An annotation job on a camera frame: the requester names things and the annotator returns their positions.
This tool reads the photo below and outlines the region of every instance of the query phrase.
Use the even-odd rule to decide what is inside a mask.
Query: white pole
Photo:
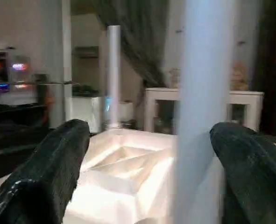
[[[120,26],[109,26],[109,97],[112,98],[110,105],[110,121],[108,129],[119,128],[118,105],[119,105],[119,72],[120,72]]]
[[[237,1],[185,2],[173,223],[218,224],[222,167],[209,131],[226,120]]]

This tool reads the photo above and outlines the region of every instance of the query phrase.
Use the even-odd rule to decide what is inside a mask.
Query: dark curtain
[[[262,0],[253,88],[264,92],[260,131],[276,136],[276,1]]]
[[[163,60],[169,0],[92,0],[105,26],[121,26],[121,49],[143,87],[165,87]]]

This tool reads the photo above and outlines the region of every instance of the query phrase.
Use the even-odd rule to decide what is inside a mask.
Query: blue light
[[[8,87],[8,84],[0,84],[0,87]]]
[[[106,112],[109,112],[111,103],[112,103],[112,98],[106,97],[106,99],[105,99],[105,111]]]

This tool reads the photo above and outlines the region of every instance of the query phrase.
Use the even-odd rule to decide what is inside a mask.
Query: white table
[[[145,125],[147,132],[154,131],[154,117],[156,116],[157,100],[179,100],[178,89],[169,88],[147,88]],[[259,129],[260,116],[262,110],[263,92],[254,91],[230,91],[228,105],[228,120],[231,120],[232,105],[246,105],[243,125],[255,131]]]

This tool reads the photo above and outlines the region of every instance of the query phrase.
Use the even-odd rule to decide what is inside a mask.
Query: teddy bear
[[[247,74],[246,67],[240,63],[235,63],[231,77],[231,90],[232,91],[247,91]]]

